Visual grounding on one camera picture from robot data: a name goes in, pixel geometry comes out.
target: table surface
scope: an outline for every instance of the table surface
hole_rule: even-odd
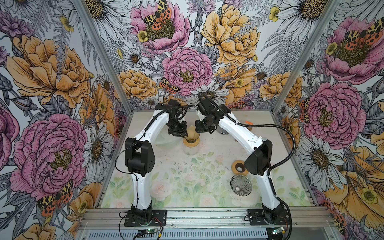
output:
[[[253,124],[273,123],[268,111],[234,111],[239,121],[250,121]],[[134,137],[147,124],[153,112],[134,112],[127,136]],[[197,115],[189,111],[185,119],[187,126],[194,125]],[[154,208],[163,207],[260,207],[261,197],[252,174],[247,178],[252,183],[252,191],[246,197],[236,195],[230,180],[234,176],[232,163],[245,161],[247,154],[242,146],[231,135],[200,134],[199,152],[193,156],[184,153],[182,138],[170,136],[162,131],[152,144],[156,162],[151,178],[151,197]],[[253,134],[269,139],[272,144],[271,164],[284,159],[288,152],[277,131],[272,127],[254,128]],[[128,171],[124,164],[124,154],[117,160],[122,171]],[[282,166],[272,170],[272,178],[278,196],[290,206],[310,206],[304,188],[289,160]],[[102,208],[130,208],[133,202],[133,181],[129,174],[113,171]]]

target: white daisy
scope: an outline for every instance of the white daisy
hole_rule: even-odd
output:
[[[2,0],[2,2],[13,13],[23,17],[35,17],[39,14],[41,8],[36,0]]]
[[[149,97],[145,98],[142,103],[148,109],[155,109],[156,105],[159,104],[159,101],[154,97]]]
[[[199,88],[196,88],[196,90],[191,91],[192,95],[187,97],[185,99],[185,102],[187,103],[197,103],[199,101],[199,95],[198,93],[205,93],[210,99],[215,101],[218,105],[225,104],[225,100],[227,98],[222,98],[224,96],[229,95],[229,89],[218,89],[219,83],[214,83],[209,88],[206,85],[202,85]]]
[[[311,69],[314,67],[315,63],[317,62],[318,57],[316,54],[312,53],[309,59],[305,62],[303,67],[303,72],[310,72]]]
[[[144,8],[147,8],[148,4],[154,7],[155,3],[156,3],[156,0],[131,0],[131,5],[133,7],[142,5]]]
[[[337,165],[342,165],[344,161],[338,155],[330,154],[330,149],[328,142],[323,142],[315,136],[312,136],[312,139],[302,137],[298,145],[300,165],[304,172],[309,171],[308,177],[311,179],[311,184],[320,191],[328,191],[330,188],[334,190],[329,177],[340,189],[343,189],[343,184],[347,184],[345,177],[335,168]]]
[[[257,79],[257,81],[264,81],[271,75],[272,72],[268,67],[260,67],[255,72],[255,79]]]
[[[143,63],[140,49],[129,49],[124,53],[124,62],[129,66],[138,67]]]
[[[359,21],[363,21],[364,18],[367,18],[366,23],[369,23],[384,17],[383,0],[353,0],[350,5],[351,7],[354,7],[350,16],[359,16]]]
[[[331,17],[331,20],[329,22],[329,28],[332,30],[336,30],[340,23],[344,21],[344,19],[347,16],[347,13],[351,11],[351,8],[348,3],[342,3],[339,4],[335,13]]]
[[[87,182],[102,182],[104,174],[107,172],[109,156],[113,150],[112,135],[107,132],[107,125],[101,122],[99,131],[96,133],[95,127],[91,127],[91,141],[84,145],[84,162],[86,166]]]
[[[278,31],[285,31],[284,38],[292,34],[292,40],[306,41],[315,27],[327,0],[283,0],[277,17],[283,22]]]
[[[63,14],[69,19],[71,26],[78,26],[84,39],[85,28],[81,22],[73,2],[77,0],[58,0]],[[99,34],[105,42],[122,40],[121,31],[127,31],[124,25],[129,23],[129,1],[125,0],[85,0],[88,10],[99,29]]]
[[[277,117],[279,119],[283,119],[286,116],[288,116],[288,112],[289,112],[289,107],[285,102],[283,102],[279,107],[279,111],[277,112]]]

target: purple flower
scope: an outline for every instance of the purple flower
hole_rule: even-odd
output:
[[[254,98],[255,98],[255,94],[250,93],[248,95],[245,95],[242,99],[240,99],[240,101],[244,101],[246,103],[251,103]]]
[[[19,134],[20,128],[16,118],[8,109],[0,106],[0,170],[11,156],[12,142]]]
[[[233,5],[235,8],[241,9],[244,6],[244,0],[225,0],[224,4]]]
[[[17,168],[10,178],[11,189],[38,200],[61,191],[70,181],[77,187],[86,171],[81,165],[87,139],[84,128],[65,114],[29,125],[14,146]]]
[[[380,38],[372,45],[359,45],[353,50],[346,49],[344,40],[348,31],[362,32],[373,23],[374,21],[366,23],[366,19],[359,22],[358,18],[347,17],[328,39],[320,72],[323,71],[327,76],[333,76],[339,81],[349,81],[354,85],[362,84],[377,75],[384,68],[384,38]]]
[[[9,56],[9,53],[7,53],[6,49],[4,49],[4,47],[0,47],[0,66],[5,67],[7,56]]]
[[[213,78],[211,60],[193,48],[178,48],[162,64],[164,77],[181,89],[179,94],[182,96],[189,96],[196,88],[209,85]]]
[[[215,10],[215,3],[216,0],[189,0],[187,2],[189,5],[188,12],[197,12],[198,14],[202,12],[208,15]]]
[[[138,35],[140,42],[152,55],[160,55],[163,52],[171,52],[180,46],[185,46],[188,42],[190,33],[189,18],[184,18],[180,13],[179,6],[172,5],[170,1],[168,7],[171,9],[172,16],[167,20],[163,29],[152,30],[144,23],[143,19],[148,15],[154,15],[157,11],[157,3],[154,7],[148,5],[147,8],[140,6],[140,8],[131,9],[131,33]]]
[[[304,124],[308,137],[328,142],[331,149],[349,146],[365,125],[366,113],[361,108],[358,90],[347,83],[322,83],[310,97],[309,123]]]
[[[252,84],[252,92],[255,94],[255,96],[258,98],[260,97],[260,87],[264,84],[268,84],[266,80],[259,80],[256,84]]]
[[[369,240],[369,233],[363,227],[360,227],[360,223],[356,219],[347,215],[344,218],[349,239]]]
[[[21,38],[22,35],[31,37],[35,32],[33,28],[30,28],[29,23],[18,19],[17,16],[12,17],[9,12],[0,12],[0,31],[10,38]]]

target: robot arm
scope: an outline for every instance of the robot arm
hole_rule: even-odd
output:
[[[150,222],[152,217],[149,173],[155,165],[155,155],[151,142],[157,138],[165,125],[169,126],[169,134],[178,137],[187,136],[187,123],[183,114],[177,108],[163,112],[177,106],[180,104],[176,100],[170,100],[169,104],[158,104],[146,128],[135,138],[127,138],[125,141],[125,165],[129,172],[133,173],[131,176],[135,193],[131,213],[135,221],[143,225]]]
[[[230,120],[227,113],[233,120],[239,122],[235,115],[225,105],[219,109],[211,104],[208,99],[202,99],[197,105],[199,120],[195,121],[196,132],[213,133],[217,126],[220,126],[230,133],[247,151],[249,157],[244,162],[245,168],[256,175],[257,184],[262,196],[263,209],[266,221],[274,223],[284,207],[273,194],[272,187],[267,176],[268,168],[271,167],[272,143],[269,140],[263,141],[261,137],[255,136],[246,127],[237,125]]]

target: aluminum rail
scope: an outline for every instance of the aluminum rail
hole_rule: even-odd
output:
[[[166,209],[165,228],[254,228],[276,227],[250,226],[244,221],[249,208],[171,208]],[[121,218],[119,213],[130,209],[87,209],[80,229],[118,229]],[[334,222],[325,207],[290,207],[293,227],[333,227]]]

